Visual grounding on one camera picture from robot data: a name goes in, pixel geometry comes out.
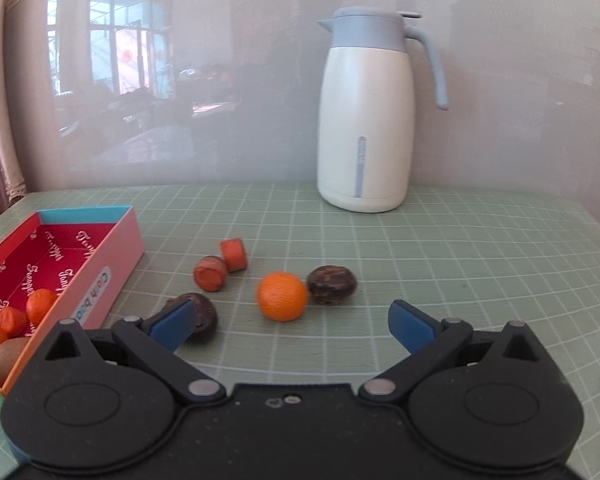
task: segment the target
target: cardboard box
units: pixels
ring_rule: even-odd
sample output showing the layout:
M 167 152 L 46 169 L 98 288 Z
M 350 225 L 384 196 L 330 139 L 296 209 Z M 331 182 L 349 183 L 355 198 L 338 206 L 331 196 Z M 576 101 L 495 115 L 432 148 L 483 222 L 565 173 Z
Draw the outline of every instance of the cardboard box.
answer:
M 0 243 L 0 309 L 23 310 L 39 288 L 58 293 L 42 323 L 29 325 L 24 352 L 0 388 L 6 395 L 59 319 L 99 328 L 144 248 L 131 206 L 46 209 L 33 213 Z

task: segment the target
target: green cutting mat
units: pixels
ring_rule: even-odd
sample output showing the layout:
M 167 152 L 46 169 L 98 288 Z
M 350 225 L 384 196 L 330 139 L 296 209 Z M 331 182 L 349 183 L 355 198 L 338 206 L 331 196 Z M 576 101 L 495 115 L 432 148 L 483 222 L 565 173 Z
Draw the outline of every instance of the green cutting mat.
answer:
M 244 239 L 245 272 L 210 294 L 219 332 L 178 354 L 231 387 L 239 381 L 351 382 L 406 351 L 391 338 L 387 307 L 405 298 L 436 318 L 498 329 L 527 320 L 584 404 L 586 426 L 571 465 L 600 479 L 600 226 L 567 200 L 491 190 L 413 187 L 393 212 L 352 214 L 313 184 L 230 184 L 46 192 L 0 217 L 0 239 L 37 208 L 131 203 L 146 254 L 107 319 L 147 317 L 197 290 L 195 263 L 218 241 Z M 272 270 L 305 277 L 349 267 L 358 291 L 343 306 L 310 305 L 301 319 L 264 319 L 254 303 Z M 0 472 L 11 463 L 0 432 Z

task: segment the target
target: white carafe body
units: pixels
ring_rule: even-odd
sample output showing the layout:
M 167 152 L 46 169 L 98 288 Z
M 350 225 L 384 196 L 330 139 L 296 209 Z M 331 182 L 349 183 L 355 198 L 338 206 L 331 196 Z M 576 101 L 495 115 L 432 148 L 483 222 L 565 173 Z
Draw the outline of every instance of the white carafe body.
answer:
M 334 33 L 334 43 L 320 96 L 318 190 L 327 202 L 350 211 L 391 210 L 407 193 L 415 127 L 405 37 L 423 41 L 424 35 L 405 28 L 397 12 L 369 7 L 346 7 L 319 23 Z M 338 26 L 344 32 L 338 34 Z M 446 108 L 435 53 L 432 66 L 438 105 Z

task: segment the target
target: white wall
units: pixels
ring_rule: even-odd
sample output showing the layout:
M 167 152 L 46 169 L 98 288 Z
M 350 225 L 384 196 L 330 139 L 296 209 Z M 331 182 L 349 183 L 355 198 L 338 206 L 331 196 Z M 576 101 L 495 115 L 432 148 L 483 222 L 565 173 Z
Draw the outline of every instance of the white wall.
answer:
M 6 20 L 6 57 L 17 60 L 7 66 L 14 137 L 34 189 L 313 179 L 330 41 L 315 20 L 371 4 L 421 12 L 448 78 L 450 110 L 441 112 L 422 50 L 410 46 L 413 183 L 568 196 L 600 221 L 600 0 L 173 0 L 174 64 L 230 64 L 239 106 L 145 132 L 79 167 L 62 151 L 51 167 L 29 149 L 59 143 L 54 109 L 36 91 L 45 61 L 30 35 L 46 27 L 36 1 L 21 1 Z

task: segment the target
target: black gripper base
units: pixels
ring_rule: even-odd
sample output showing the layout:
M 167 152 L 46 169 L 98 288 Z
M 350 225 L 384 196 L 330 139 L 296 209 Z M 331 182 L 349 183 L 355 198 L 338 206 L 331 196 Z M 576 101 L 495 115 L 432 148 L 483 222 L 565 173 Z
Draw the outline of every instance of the black gripper base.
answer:
M 24 465 L 9 479 L 69 480 L 76 473 L 94 480 L 577 478 L 561 466 L 520 475 L 471 472 L 440 460 L 412 431 L 403 410 L 356 398 L 348 384 L 242 384 L 214 406 L 186 408 L 161 447 L 124 468 L 69 475 Z

